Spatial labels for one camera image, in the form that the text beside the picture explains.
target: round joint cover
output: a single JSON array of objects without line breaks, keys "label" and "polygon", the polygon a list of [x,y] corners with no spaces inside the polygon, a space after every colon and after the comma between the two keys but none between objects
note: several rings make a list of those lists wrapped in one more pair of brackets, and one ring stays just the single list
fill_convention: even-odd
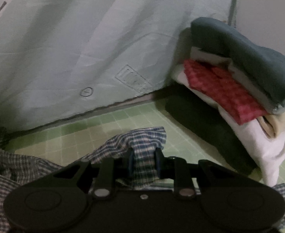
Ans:
[{"label": "round joint cover", "polygon": [[262,187],[212,187],[201,196],[203,211],[221,228],[257,232],[277,226],[285,201],[274,189]]},{"label": "round joint cover", "polygon": [[86,195],[76,187],[20,187],[3,203],[10,224],[26,232],[62,230],[75,223],[86,208]]}]

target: teal towel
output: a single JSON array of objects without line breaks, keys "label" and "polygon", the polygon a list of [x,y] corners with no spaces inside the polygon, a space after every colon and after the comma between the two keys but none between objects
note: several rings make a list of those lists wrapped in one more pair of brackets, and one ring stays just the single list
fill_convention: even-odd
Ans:
[{"label": "teal towel", "polygon": [[285,106],[285,56],[255,45],[227,24],[200,17],[191,23],[193,45],[204,51],[230,57],[249,74],[275,103]]}]

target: folded clothing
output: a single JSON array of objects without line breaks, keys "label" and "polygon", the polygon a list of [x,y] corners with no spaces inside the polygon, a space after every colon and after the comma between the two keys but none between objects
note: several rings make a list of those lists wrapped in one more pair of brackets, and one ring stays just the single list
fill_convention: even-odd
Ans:
[{"label": "folded clothing", "polygon": [[248,176],[257,167],[218,110],[206,104],[185,86],[178,87],[177,93],[168,98],[165,109],[176,121],[215,146],[237,172]]},{"label": "folded clothing", "polygon": [[268,138],[257,120],[238,125],[221,106],[218,109],[260,167],[264,183],[268,186],[276,185],[280,165],[285,160],[285,130],[277,138]]},{"label": "folded clothing", "polygon": [[[163,127],[153,127],[129,131],[109,139],[98,149],[82,157],[92,164],[100,163],[106,157],[120,158],[129,148],[134,150],[133,179],[124,180],[132,189],[141,189],[158,179],[153,160],[155,148],[163,149],[166,132]],[[46,159],[17,155],[0,148],[0,233],[20,232],[10,229],[3,212],[3,201],[14,189],[47,174],[62,166]]]},{"label": "folded clothing", "polygon": [[275,103],[285,106],[285,56],[257,46],[227,24],[200,17],[191,23],[193,45],[204,51],[232,58]]},{"label": "folded clothing", "polygon": [[280,115],[266,115],[257,118],[268,137],[276,138],[285,130],[285,112]]},{"label": "folded clothing", "polygon": [[282,103],[274,102],[267,92],[265,92],[250,75],[246,75],[232,62],[228,65],[228,70],[232,77],[243,85],[245,89],[270,113],[279,115],[285,112],[285,100]]},{"label": "folded clothing", "polygon": [[190,88],[219,103],[239,125],[267,114],[228,71],[191,59],[184,61],[184,67]]}]

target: red checkered shirt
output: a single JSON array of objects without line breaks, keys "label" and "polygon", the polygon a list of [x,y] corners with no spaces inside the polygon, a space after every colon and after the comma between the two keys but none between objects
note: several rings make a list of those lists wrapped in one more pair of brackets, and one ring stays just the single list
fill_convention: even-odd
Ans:
[{"label": "red checkered shirt", "polygon": [[194,60],[185,60],[184,68],[190,88],[216,101],[239,125],[268,114],[228,71]]}]

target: white cloth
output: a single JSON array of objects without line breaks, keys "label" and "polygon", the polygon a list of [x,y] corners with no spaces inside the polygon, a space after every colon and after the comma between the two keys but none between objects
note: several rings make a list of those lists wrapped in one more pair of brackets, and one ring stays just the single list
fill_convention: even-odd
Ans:
[{"label": "white cloth", "polygon": [[179,34],[201,16],[228,21],[233,7],[232,0],[0,0],[0,126],[28,130],[162,88]]},{"label": "white cloth", "polygon": [[[177,65],[173,69],[171,77],[176,82],[189,88],[189,83],[182,64]],[[257,119],[243,125],[238,125],[234,119],[213,99],[196,90],[190,90],[210,106],[218,108],[220,115],[230,125],[238,139],[247,150],[248,154],[260,167],[264,183],[268,186],[276,185],[280,165],[285,160],[285,131],[280,133],[277,138],[268,138]]]}]

